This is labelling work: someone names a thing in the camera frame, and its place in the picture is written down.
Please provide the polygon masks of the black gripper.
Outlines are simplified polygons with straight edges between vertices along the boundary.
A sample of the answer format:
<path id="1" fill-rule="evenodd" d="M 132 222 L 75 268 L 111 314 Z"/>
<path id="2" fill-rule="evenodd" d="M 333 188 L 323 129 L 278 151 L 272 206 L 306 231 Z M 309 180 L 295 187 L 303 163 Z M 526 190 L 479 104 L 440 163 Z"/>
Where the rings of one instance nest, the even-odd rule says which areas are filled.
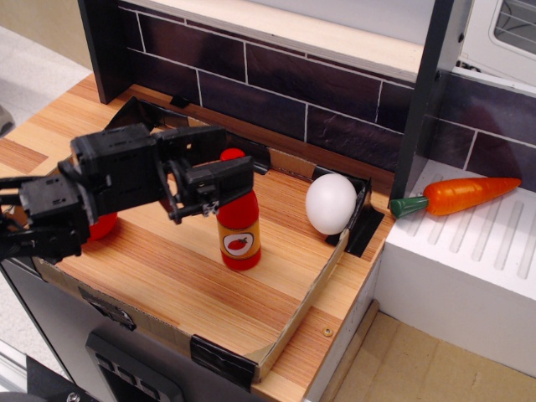
<path id="1" fill-rule="evenodd" d="M 152 134 L 138 123 L 76 137 L 72 160 L 59 171 L 80 191 L 91 224 L 100 217 L 159 202 L 167 216 L 217 214 L 219 208 L 253 190 L 254 159 L 218 161 L 227 131 L 220 126 L 188 126 Z M 174 162 L 207 163 L 180 175 L 177 196 L 168 185 Z"/>

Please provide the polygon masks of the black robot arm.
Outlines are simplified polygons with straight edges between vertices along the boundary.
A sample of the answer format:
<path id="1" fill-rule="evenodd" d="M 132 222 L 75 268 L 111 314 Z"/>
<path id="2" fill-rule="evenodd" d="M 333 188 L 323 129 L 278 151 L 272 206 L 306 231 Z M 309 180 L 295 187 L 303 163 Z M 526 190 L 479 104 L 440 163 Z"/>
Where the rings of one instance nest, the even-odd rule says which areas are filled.
<path id="1" fill-rule="evenodd" d="M 48 176 L 4 178 L 1 257 L 59 262 L 80 255 L 99 218 L 159 202 L 170 220 L 218 213 L 253 188 L 254 159 L 220 158 L 227 132 L 218 126 L 152 133 L 142 123 L 76 137 L 71 160 Z"/>

